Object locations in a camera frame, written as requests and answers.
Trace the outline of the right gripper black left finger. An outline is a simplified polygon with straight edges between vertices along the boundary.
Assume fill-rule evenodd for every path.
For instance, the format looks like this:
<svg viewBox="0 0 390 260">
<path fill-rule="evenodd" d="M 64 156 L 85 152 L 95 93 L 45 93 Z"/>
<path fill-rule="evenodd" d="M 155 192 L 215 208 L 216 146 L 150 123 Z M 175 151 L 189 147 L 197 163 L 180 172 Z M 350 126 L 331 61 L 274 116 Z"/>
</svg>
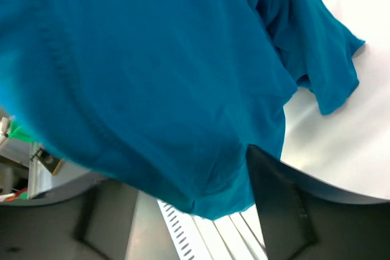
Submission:
<svg viewBox="0 0 390 260">
<path fill-rule="evenodd" d="M 124 259 L 138 192 L 105 180 L 67 197 L 1 203 L 1 259 Z"/>
</svg>

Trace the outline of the blue t-shirt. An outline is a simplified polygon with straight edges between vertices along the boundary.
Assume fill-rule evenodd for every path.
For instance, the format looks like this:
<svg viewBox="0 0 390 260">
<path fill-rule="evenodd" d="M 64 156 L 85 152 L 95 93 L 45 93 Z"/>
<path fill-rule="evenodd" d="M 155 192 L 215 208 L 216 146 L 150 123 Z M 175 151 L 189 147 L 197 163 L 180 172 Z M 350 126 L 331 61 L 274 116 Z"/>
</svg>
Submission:
<svg viewBox="0 0 390 260">
<path fill-rule="evenodd" d="M 254 203 L 298 87 L 358 86 L 363 41 L 322 0 L 1 0 L 1 105 L 61 157 L 215 220 Z"/>
</svg>

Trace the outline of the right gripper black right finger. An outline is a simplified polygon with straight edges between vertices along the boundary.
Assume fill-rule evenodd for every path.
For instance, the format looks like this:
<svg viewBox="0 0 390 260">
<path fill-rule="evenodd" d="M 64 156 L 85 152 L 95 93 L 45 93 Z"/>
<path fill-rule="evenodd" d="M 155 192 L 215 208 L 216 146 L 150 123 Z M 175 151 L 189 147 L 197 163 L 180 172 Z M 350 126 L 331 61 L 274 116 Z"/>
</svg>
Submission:
<svg viewBox="0 0 390 260">
<path fill-rule="evenodd" d="M 389 259 L 389 200 L 318 180 L 254 145 L 246 161 L 268 259 Z"/>
</svg>

